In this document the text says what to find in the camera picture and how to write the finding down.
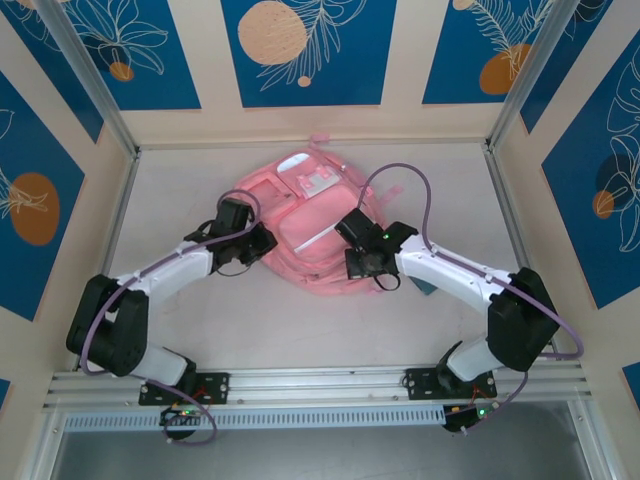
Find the black mounting bracket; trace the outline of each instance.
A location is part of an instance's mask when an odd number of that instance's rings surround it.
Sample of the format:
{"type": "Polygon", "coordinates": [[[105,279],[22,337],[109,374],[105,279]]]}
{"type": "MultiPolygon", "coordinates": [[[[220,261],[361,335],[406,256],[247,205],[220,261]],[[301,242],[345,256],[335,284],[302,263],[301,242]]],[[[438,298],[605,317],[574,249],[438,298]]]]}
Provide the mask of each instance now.
{"type": "Polygon", "coordinates": [[[456,385],[455,390],[451,390],[444,388],[438,381],[436,367],[409,368],[405,370],[402,386],[407,389],[409,400],[471,400],[498,396],[491,372],[478,375],[472,382],[461,382],[456,385]]]}
{"type": "MultiPolygon", "coordinates": [[[[189,395],[205,407],[208,405],[226,405],[230,377],[231,375],[228,373],[196,373],[193,381],[194,389],[189,392],[189,395]]],[[[181,397],[155,385],[145,383],[140,387],[138,404],[141,406],[171,406],[174,403],[190,405],[189,402],[181,397]]]]}

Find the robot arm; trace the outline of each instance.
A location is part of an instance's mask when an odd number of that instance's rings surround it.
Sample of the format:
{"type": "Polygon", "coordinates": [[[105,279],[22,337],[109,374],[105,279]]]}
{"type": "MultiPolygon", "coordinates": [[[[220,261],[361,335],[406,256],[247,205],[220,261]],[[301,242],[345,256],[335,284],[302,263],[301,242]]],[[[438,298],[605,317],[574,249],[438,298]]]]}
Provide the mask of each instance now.
{"type": "Polygon", "coordinates": [[[429,249],[415,228],[395,222],[383,230],[359,209],[344,217],[336,230],[352,247],[346,251],[350,278],[404,274],[460,298],[485,315],[487,334],[457,343],[437,367],[438,381],[447,392],[503,366],[526,372],[558,329],[553,319],[499,285],[513,285],[554,310],[542,280],[530,269],[511,274],[438,245],[429,249]]]}
{"type": "Polygon", "coordinates": [[[145,271],[142,270],[113,279],[104,275],[92,278],[67,336],[67,348],[81,354],[100,309],[119,288],[131,283],[99,324],[91,339],[88,360],[119,377],[135,375],[169,386],[177,385],[181,391],[190,392],[194,387],[195,363],[149,342],[148,318],[167,298],[190,283],[213,274],[233,259],[249,266],[271,251],[277,242],[262,223],[237,238],[212,242],[242,232],[252,217],[253,210],[249,205],[225,199],[215,220],[187,235],[174,250],[177,255],[156,262],[148,275],[142,275],[145,271]],[[193,248],[203,243],[207,246],[193,248]]]}

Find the white table surface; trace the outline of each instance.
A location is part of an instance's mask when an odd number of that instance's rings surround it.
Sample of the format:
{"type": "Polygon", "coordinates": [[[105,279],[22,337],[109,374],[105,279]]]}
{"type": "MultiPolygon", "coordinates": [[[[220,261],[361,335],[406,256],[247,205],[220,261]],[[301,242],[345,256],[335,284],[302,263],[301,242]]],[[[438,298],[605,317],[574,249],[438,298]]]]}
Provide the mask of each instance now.
{"type": "MultiPolygon", "coordinates": [[[[111,274],[144,267],[215,217],[216,201],[242,176],[298,145],[144,151],[111,274]]],[[[365,173],[389,162],[422,169],[433,189],[433,241],[494,267],[515,270],[511,243],[477,144],[327,147],[365,173]]],[[[417,228],[424,186],[407,170],[374,181],[404,193],[387,218],[417,228]]],[[[240,277],[210,276],[167,300],[150,319],[150,340],[199,368],[295,368],[434,363],[460,339],[486,329],[483,317],[450,295],[425,296],[410,280],[393,293],[318,297],[262,264],[240,277]]]]}

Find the backpack pocket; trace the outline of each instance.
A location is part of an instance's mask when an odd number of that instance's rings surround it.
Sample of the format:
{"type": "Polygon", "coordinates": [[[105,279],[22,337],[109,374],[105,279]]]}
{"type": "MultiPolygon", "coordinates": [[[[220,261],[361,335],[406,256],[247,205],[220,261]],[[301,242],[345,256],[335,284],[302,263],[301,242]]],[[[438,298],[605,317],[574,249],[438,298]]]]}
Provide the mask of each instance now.
{"type": "Polygon", "coordinates": [[[289,188],[305,199],[320,195],[342,179],[332,166],[306,152],[299,152],[282,161],[277,172],[289,188]]]}
{"type": "Polygon", "coordinates": [[[282,218],[280,238],[298,260],[311,264],[310,270],[317,272],[342,263],[347,243],[334,227],[357,202],[348,186],[334,185],[282,218]]]}
{"type": "Polygon", "coordinates": [[[271,172],[255,175],[240,188],[250,191],[258,198],[262,208],[262,219],[265,222],[284,214],[293,208],[298,200],[296,194],[271,172]]]}

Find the ventilation grille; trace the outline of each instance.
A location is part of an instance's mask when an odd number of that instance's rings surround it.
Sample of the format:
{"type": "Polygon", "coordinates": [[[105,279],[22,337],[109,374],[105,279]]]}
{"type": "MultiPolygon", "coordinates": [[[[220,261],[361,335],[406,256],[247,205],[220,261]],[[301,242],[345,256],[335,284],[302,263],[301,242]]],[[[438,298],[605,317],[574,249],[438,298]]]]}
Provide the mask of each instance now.
{"type": "MultiPolygon", "coordinates": [[[[211,410],[220,430],[251,430],[264,428],[335,428],[375,427],[390,425],[443,425],[442,406],[380,407],[380,408],[314,408],[278,410],[211,410]]],[[[157,431],[158,411],[77,413],[67,418],[65,431],[122,432],[157,431]]],[[[209,420],[196,417],[172,430],[211,428],[209,420]]]]}

